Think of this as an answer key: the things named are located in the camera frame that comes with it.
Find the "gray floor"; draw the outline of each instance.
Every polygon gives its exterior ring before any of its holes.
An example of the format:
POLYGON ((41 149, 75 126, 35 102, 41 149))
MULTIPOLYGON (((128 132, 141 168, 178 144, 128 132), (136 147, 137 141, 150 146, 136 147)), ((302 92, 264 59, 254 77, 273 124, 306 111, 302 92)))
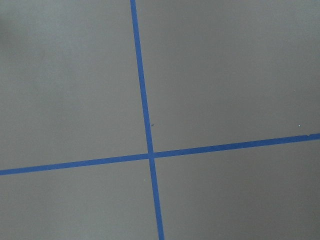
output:
MULTIPOLYGON (((146 154, 130 1, 0 3, 0 171, 146 154)), ((136 7, 155 152, 320 133, 320 2, 136 7)), ((165 239, 319 239, 319 149, 156 159, 165 239)), ((158 239, 148 160, 0 187, 0 239, 158 239)))

